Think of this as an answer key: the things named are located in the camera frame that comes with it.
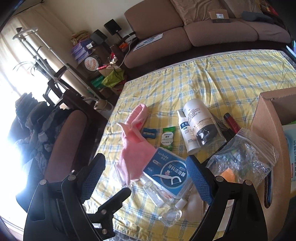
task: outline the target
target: black speaker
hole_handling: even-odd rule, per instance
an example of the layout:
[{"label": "black speaker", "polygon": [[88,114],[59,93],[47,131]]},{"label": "black speaker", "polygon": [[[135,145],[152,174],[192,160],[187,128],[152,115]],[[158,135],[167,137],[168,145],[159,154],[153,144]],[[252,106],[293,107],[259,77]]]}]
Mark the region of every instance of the black speaker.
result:
[{"label": "black speaker", "polygon": [[117,22],[115,22],[114,19],[111,19],[109,22],[105,23],[104,27],[111,35],[115,35],[121,30],[121,27],[117,24]]},{"label": "black speaker", "polygon": [[103,34],[100,30],[96,30],[92,33],[90,39],[94,41],[97,45],[101,45],[107,39],[107,36]]}]

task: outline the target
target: red pen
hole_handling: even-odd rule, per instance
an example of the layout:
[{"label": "red pen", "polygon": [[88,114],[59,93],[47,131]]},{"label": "red pen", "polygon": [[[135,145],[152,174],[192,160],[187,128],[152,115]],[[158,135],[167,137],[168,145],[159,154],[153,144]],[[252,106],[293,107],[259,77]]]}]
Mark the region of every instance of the red pen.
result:
[{"label": "red pen", "polygon": [[234,118],[228,112],[224,115],[224,119],[229,124],[230,128],[233,130],[235,134],[239,132],[240,126],[236,123]]}]

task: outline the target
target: white spray bottle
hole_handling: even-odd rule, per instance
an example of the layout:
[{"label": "white spray bottle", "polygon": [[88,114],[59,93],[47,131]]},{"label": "white spray bottle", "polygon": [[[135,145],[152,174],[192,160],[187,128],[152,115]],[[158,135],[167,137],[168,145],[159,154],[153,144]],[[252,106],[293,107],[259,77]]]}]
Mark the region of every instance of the white spray bottle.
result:
[{"label": "white spray bottle", "polygon": [[183,111],[178,110],[179,126],[185,142],[188,155],[193,155],[200,150],[200,145],[196,141],[196,138],[192,132],[192,129],[188,123],[188,120]]}]

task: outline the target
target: clothes drying rack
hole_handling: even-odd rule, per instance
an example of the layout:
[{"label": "clothes drying rack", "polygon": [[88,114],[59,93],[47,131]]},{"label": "clothes drying rack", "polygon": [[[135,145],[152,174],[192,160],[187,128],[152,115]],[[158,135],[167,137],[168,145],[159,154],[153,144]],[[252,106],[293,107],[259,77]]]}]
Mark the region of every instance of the clothes drying rack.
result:
[{"label": "clothes drying rack", "polygon": [[36,60],[36,62],[45,70],[45,72],[54,80],[55,83],[61,85],[64,89],[68,89],[60,80],[59,78],[54,76],[54,73],[51,72],[50,66],[45,62],[45,60],[40,56],[38,51],[26,40],[26,36],[30,34],[36,35],[43,43],[44,45],[50,50],[57,59],[67,68],[68,71],[70,71],[76,79],[88,90],[90,91],[97,99],[102,99],[95,91],[91,89],[89,85],[87,85],[69,66],[66,62],[64,62],[55,52],[54,50],[40,37],[38,34],[38,28],[29,28],[29,29],[22,29],[17,28],[17,34],[13,36],[14,39],[18,39],[21,43],[21,45],[24,46],[24,48],[32,55],[32,57]]}]

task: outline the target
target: cardboard box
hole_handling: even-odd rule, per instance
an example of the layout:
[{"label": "cardboard box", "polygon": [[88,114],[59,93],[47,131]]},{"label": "cardboard box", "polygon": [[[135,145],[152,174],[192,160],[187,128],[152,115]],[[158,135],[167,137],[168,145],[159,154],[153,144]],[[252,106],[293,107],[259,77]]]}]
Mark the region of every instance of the cardboard box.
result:
[{"label": "cardboard box", "polygon": [[103,95],[106,99],[108,99],[108,98],[110,98],[112,95],[114,95],[114,92],[113,92],[110,88],[102,88],[102,89],[100,89],[99,91],[102,93],[102,95]]},{"label": "cardboard box", "polygon": [[284,225],[291,192],[291,168],[288,146],[282,125],[296,120],[296,87],[260,94],[251,130],[269,141],[279,152],[273,168],[274,185],[271,206],[264,205],[264,182],[257,193],[263,208],[268,240],[273,240]]},{"label": "cardboard box", "polygon": [[208,12],[213,23],[230,23],[227,10],[217,9]]}]

